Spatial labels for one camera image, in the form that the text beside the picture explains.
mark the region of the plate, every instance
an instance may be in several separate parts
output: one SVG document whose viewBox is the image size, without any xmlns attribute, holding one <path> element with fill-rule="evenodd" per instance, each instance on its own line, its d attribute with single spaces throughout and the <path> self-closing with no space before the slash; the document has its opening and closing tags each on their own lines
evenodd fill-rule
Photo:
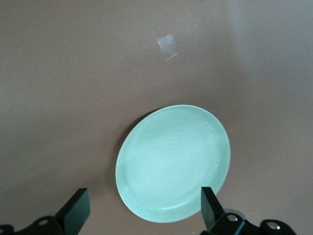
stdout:
<svg viewBox="0 0 313 235">
<path fill-rule="evenodd" d="M 200 211 L 201 187 L 217 193 L 229 163 L 229 139 L 220 121 L 200 107 L 174 105 L 148 115 L 126 137 L 116 185 L 134 214 L 170 223 Z"/>
</svg>

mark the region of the round plate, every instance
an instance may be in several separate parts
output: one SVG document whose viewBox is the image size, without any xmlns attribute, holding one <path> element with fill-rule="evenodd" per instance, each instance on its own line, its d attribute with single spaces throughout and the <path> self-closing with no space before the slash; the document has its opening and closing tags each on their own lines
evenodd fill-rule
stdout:
<svg viewBox="0 0 313 235">
<path fill-rule="evenodd" d="M 169 106 L 126 137 L 116 162 L 117 189 L 139 217 L 175 222 L 200 210 L 201 187 L 220 190 L 229 163 L 229 139 L 215 116 L 196 106 Z"/>
</svg>

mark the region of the gray-brown surface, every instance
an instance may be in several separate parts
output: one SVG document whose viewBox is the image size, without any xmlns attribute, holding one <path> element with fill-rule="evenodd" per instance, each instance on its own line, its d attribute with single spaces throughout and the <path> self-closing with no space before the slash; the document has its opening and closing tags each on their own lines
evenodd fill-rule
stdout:
<svg viewBox="0 0 313 235">
<path fill-rule="evenodd" d="M 207 109 L 231 141 L 218 199 L 250 222 L 313 226 L 312 1 L 0 1 L 0 224 L 21 229 L 91 191 L 82 235 L 198 234 L 133 215 L 114 168 L 142 115 Z M 157 39 L 173 33 L 165 60 Z"/>
</svg>

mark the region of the clear tape piece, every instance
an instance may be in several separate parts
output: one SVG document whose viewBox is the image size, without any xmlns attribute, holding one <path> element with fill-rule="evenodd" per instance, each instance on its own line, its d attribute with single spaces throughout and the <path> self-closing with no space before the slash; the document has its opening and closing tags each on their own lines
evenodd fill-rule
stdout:
<svg viewBox="0 0 313 235">
<path fill-rule="evenodd" d="M 175 42 L 174 36 L 172 33 L 158 38 L 158 45 L 165 57 L 165 60 L 168 60 L 179 54 L 179 48 Z"/>
</svg>

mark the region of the bolt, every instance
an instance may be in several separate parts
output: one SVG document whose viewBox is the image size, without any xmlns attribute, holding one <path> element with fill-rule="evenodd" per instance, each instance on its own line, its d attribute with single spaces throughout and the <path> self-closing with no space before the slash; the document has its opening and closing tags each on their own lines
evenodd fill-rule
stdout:
<svg viewBox="0 0 313 235">
<path fill-rule="evenodd" d="M 280 230 L 280 226 L 278 224 L 276 224 L 275 222 L 268 222 L 268 226 L 271 228 L 271 229 L 274 229 L 274 230 Z"/>
<path fill-rule="evenodd" d="M 237 222 L 238 218 L 234 215 L 234 214 L 229 214 L 227 216 L 227 218 L 231 221 L 231 222 Z"/>
</svg>

